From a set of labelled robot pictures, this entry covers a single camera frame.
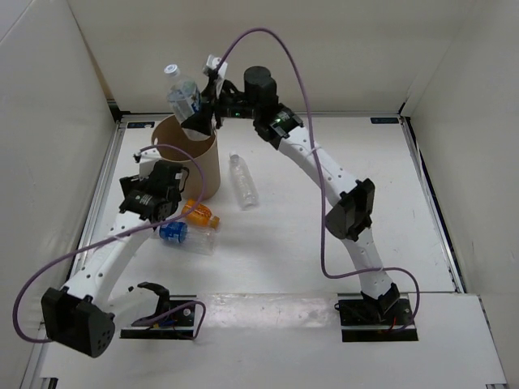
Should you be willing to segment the blue Pocari Sweat bottle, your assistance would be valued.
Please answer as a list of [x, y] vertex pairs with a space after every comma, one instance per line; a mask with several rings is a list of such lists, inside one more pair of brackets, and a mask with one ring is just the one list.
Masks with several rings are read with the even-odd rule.
[[159, 228], [159, 237], [167, 245], [195, 254], [212, 255], [216, 247], [213, 229], [175, 221]]

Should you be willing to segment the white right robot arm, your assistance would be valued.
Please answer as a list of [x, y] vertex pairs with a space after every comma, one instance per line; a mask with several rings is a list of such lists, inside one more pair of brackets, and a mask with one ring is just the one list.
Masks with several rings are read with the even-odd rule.
[[309, 123], [279, 101], [277, 83], [263, 66], [244, 72], [244, 91], [204, 70], [208, 83], [201, 107], [181, 123], [186, 136], [202, 141], [219, 129], [226, 118], [250, 119], [258, 136], [290, 158], [324, 192], [322, 226], [339, 239], [358, 272], [364, 314], [381, 324], [390, 318], [400, 292], [375, 247], [371, 231], [375, 185], [346, 172], [312, 138]]

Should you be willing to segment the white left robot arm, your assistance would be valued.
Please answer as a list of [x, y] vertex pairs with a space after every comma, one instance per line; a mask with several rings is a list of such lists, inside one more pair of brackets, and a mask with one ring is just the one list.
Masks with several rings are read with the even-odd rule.
[[49, 288], [41, 299], [47, 336], [89, 357], [99, 357], [116, 331], [116, 310], [109, 296], [135, 252], [149, 238], [151, 224], [166, 220], [182, 199], [182, 176], [189, 169], [158, 160], [148, 174], [119, 180], [123, 201], [109, 236], [60, 289]]

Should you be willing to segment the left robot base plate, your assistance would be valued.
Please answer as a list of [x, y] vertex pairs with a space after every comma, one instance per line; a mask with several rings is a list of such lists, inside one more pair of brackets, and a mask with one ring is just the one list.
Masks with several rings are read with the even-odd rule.
[[151, 292], [157, 299], [154, 311], [132, 319], [119, 332], [122, 340], [194, 340], [195, 310], [193, 298], [173, 297], [169, 290], [156, 283], [137, 284], [139, 292]]

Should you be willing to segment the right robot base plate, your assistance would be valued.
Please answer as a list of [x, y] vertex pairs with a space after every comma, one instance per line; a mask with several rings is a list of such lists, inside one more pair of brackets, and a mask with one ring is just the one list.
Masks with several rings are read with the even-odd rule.
[[378, 313], [360, 296], [339, 295], [334, 305], [339, 314], [343, 343], [415, 342], [418, 331], [411, 322], [412, 308], [407, 296], [389, 309]]

